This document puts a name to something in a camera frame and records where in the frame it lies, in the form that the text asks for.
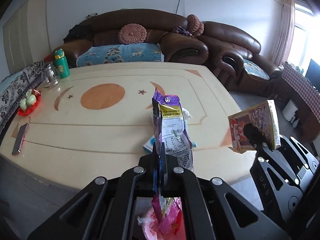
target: orange circle inlay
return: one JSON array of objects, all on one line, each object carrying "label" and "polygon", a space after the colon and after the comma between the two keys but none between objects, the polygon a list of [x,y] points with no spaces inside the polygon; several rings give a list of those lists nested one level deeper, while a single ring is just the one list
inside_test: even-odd
[{"label": "orange circle inlay", "polygon": [[119,103],[124,97],[124,88],[117,84],[101,84],[90,88],[81,97],[84,108],[105,109]]}]

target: brown leather sofa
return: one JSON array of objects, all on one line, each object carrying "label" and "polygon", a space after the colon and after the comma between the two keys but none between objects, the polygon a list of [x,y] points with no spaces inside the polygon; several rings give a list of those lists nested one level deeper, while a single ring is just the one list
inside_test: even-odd
[{"label": "brown leather sofa", "polygon": [[90,25],[92,36],[67,42],[56,49],[63,49],[70,68],[76,59],[92,46],[120,44],[118,33],[130,23],[137,23],[147,30],[146,43],[160,44],[164,61],[202,65],[209,56],[207,46],[198,39],[171,31],[178,26],[187,29],[183,16],[152,9],[122,9],[107,12],[84,20],[79,25]]},{"label": "brown leather sofa", "polygon": [[243,59],[247,59],[262,68],[270,79],[281,76],[277,66],[259,55],[260,43],[234,26],[210,21],[203,23],[204,33],[198,39],[209,48],[209,58],[204,65],[227,90],[269,96],[268,81],[248,75],[244,70]]}]

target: wooden table top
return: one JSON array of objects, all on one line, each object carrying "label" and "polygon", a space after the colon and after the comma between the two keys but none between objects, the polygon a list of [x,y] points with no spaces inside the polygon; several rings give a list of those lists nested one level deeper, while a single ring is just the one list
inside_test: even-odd
[{"label": "wooden table top", "polygon": [[[157,87],[180,97],[193,118],[188,133],[198,177],[228,183],[249,175],[255,151],[231,151],[228,115],[240,108],[204,66],[134,62],[70,69],[53,89],[42,85],[41,102],[27,117],[16,116],[0,154],[35,178],[83,188],[98,176],[112,179],[143,156],[153,136],[151,98]],[[21,125],[29,123],[21,153],[12,156]]]}]

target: window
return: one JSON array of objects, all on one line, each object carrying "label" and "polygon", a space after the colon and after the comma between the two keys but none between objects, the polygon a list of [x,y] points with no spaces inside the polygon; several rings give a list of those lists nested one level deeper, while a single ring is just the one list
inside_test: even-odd
[{"label": "window", "polygon": [[303,75],[306,74],[310,59],[316,57],[315,18],[299,9],[295,9],[295,27],[288,61],[299,67]]}]

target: nutrition label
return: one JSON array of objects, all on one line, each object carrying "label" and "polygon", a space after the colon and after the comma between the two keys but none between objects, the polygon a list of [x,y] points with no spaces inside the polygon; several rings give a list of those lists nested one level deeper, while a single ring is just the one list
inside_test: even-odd
[{"label": "nutrition label", "polygon": [[176,156],[179,166],[190,169],[191,148],[183,133],[183,119],[163,119],[162,122],[162,141],[165,145],[165,153]]}]

